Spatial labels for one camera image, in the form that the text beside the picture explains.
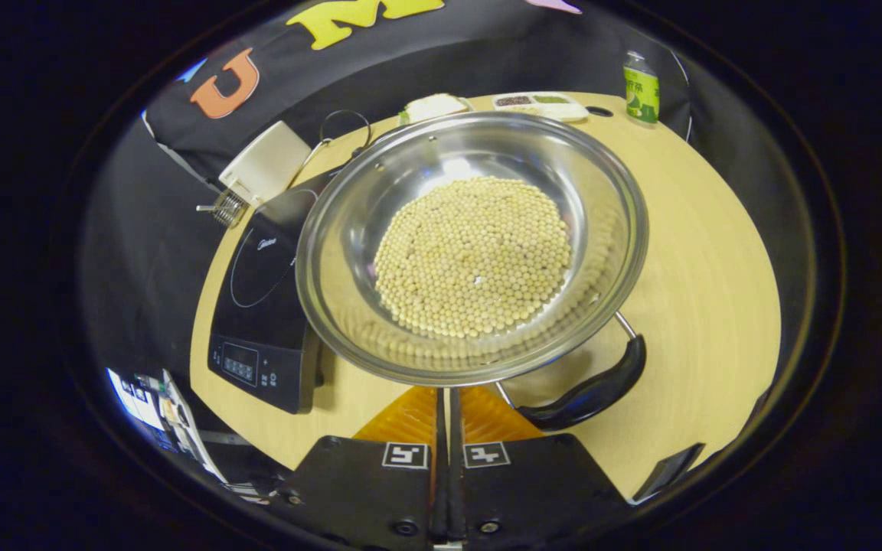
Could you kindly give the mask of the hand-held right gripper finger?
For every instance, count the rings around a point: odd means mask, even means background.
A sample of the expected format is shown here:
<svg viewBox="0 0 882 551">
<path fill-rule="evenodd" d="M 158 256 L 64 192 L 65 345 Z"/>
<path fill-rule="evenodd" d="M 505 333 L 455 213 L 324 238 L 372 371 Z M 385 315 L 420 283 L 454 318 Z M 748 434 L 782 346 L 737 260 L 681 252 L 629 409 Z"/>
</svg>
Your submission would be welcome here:
<svg viewBox="0 0 882 551">
<path fill-rule="evenodd" d="M 447 527 L 443 397 L 403 392 L 352 437 L 327 435 L 279 486 L 279 516 L 342 546 L 430 546 Z"/>
<path fill-rule="evenodd" d="M 483 386 L 457 390 L 452 505 L 469 546 L 579 546 L 631 507 L 583 443 L 546 435 Z"/>
</svg>

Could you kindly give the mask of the steel pot with black handle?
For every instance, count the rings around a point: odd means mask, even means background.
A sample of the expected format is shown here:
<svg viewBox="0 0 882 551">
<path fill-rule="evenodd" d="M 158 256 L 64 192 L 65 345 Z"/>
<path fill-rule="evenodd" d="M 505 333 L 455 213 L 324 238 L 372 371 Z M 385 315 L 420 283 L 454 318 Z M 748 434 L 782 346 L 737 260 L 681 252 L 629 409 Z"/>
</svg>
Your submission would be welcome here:
<svg viewBox="0 0 882 551">
<path fill-rule="evenodd" d="M 521 179 L 548 195 L 571 248 L 561 287 L 514 328 L 462 338 L 405 328 L 375 287 L 377 249 L 403 207 L 471 177 Z M 601 141 L 545 116 L 462 112 L 389 130 L 347 161 L 305 220 L 296 283 L 319 338 L 364 372 L 428 387 L 500 383 L 621 321 L 648 240 L 643 192 Z"/>
</svg>

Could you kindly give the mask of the black induction cooktop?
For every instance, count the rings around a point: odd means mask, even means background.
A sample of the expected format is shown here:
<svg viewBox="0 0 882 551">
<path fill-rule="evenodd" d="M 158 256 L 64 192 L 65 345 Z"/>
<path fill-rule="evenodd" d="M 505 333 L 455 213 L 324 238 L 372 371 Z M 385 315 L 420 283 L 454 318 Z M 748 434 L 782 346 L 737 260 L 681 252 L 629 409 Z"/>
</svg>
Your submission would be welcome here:
<svg viewBox="0 0 882 551">
<path fill-rule="evenodd" d="M 296 251 L 309 211 L 336 175 L 322 172 L 252 213 L 211 319 L 210 371 L 292 415 L 308 414 L 323 384 L 321 339 L 297 292 Z"/>
</svg>

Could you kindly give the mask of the pile of soybeans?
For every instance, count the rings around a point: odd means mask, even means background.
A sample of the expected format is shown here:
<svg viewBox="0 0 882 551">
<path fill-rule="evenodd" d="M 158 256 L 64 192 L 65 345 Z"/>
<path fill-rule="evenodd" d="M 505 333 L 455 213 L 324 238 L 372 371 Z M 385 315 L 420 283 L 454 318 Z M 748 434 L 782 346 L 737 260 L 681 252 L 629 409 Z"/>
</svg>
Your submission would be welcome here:
<svg viewBox="0 0 882 551">
<path fill-rule="evenodd" d="M 392 318 L 417 334 L 503 334 L 543 309 L 573 260 L 557 204 L 521 179 L 455 179 L 402 206 L 374 257 Z"/>
</svg>

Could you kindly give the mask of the bright background clutter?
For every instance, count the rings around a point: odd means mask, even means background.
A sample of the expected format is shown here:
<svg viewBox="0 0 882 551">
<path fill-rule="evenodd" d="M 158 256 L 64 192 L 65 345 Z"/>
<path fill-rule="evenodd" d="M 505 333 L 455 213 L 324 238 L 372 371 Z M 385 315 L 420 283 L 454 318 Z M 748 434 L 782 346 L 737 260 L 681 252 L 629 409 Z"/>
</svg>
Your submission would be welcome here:
<svg viewBox="0 0 882 551">
<path fill-rule="evenodd" d="M 171 376 L 124 377 L 111 369 L 107 376 L 126 415 L 154 446 L 182 459 L 185 466 L 206 471 L 218 484 L 227 483 Z"/>
</svg>

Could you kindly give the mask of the white toaster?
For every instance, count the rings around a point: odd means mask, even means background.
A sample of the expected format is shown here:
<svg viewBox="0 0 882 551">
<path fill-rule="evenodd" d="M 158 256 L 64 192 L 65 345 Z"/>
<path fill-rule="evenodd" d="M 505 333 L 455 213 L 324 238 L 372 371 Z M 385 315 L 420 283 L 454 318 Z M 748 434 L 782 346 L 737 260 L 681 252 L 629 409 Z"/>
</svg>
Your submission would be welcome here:
<svg viewBox="0 0 882 551">
<path fill-rule="evenodd" d="M 256 208 L 284 192 L 311 153 L 312 147 L 287 123 L 274 122 L 236 155 L 218 180 Z"/>
</svg>

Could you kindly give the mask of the white divided dish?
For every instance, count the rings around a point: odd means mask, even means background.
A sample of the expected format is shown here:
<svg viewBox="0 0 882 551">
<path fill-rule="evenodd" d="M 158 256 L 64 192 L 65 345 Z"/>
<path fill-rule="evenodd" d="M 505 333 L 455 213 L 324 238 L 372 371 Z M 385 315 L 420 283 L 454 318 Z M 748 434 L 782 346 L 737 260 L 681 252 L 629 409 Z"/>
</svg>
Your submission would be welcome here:
<svg viewBox="0 0 882 551">
<path fill-rule="evenodd" d="M 581 122 L 590 112 L 574 98 L 560 92 L 511 92 L 492 97 L 497 111 L 545 116 L 558 122 Z"/>
</svg>

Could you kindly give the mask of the green label bottle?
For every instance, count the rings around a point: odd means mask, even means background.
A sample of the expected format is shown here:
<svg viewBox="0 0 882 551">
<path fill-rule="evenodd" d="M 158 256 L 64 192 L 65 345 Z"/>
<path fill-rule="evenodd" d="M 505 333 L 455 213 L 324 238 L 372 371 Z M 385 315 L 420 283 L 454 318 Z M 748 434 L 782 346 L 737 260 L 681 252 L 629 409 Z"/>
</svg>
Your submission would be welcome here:
<svg viewBox="0 0 882 551">
<path fill-rule="evenodd" d="M 626 114 L 636 122 L 655 125 L 659 119 L 658 74 L 640 53 L 627 51 L 623 64 L 626 82 Z"/>
</svg>

